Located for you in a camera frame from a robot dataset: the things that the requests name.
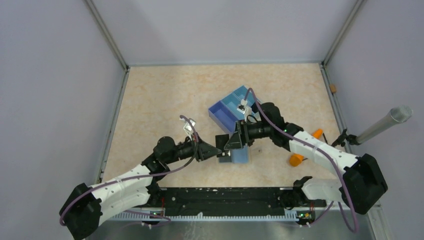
silver cylinder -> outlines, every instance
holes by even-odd
[[[374,125],[370,126],[367,130],[363,131],[362,134],[356,137],[356,141],[359,144],[372,139],[381,132],[387,130],[388,128],[406,122],[413,114],[412,108],[405,105],[400,105],[398,107],[392,108],[388,114],[376,122]]]

wooden tabletop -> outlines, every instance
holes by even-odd
[[[224,132],[208,108],[230,92],[252,87],[262,102],[273,102],[284,120],[309,133],[323,129],[328,141],[339,135],[333,109],[318,64],[238,64],[131,67],[113,134],[103,179],[121,175],[153,152],[159,138],[183,141],[180,115],[196,121],[200,137],[215,145]],[[246,164],[218,163],[216,157],[194,161],[163,178],[161,187],[291,187],[304,176],[334,178],[329,171],[305,160],[288,163],[291,153],[270,139],[256,140]],[[187,160],[175,162],[176,169]]]

floor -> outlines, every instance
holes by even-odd
[[[323,129],[329,142],[339,135],[320,67],[307,64],[238,64],[131,67],[103,179],[121,175],[153,152],[159,138],[183,141],[179,115],[196,121],[200,137],[215,145],[224,132],[210,119],[208,108],[245,85],[262,102],[273,102],[285,121],[309,133]],[[304,176],[334,176],[305,160],[297,167],[288,163],[291,153],[269,139],[256,140],[246,164],[218,163],[213,157],[194,161],[166,176],[161,187],[290,187]],[[175,162],[176,169],[187,160]]]

orange object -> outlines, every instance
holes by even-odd
[[[318,128],[318,130],[316,130],[312,136],[316,139],[319,139],[321,137],[321,135],[323,134],[323,130],[321,128]],[[293,154],[291,155],[290,159],[288,160],[288,162],[290,163],[290,165],[292,165],[293,167],[297,167],[299,166],[299,164],[302,163],[302,161],[304,160],[304,156],[300,155],[300,154]]]

white wall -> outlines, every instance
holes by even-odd
[[[320,62],[356,0],[94,0],[129,65]]]
[[[83,1],[0,1],[0,239],[71,238],[59,210],[94,181],[122,79]]]
[[[373,155],[388,184],[384,214],[399,240],[423,239],[424,1],[369,0],[331,60],[348,129],[359,134],[389,109],[414,116],[356,150]]]

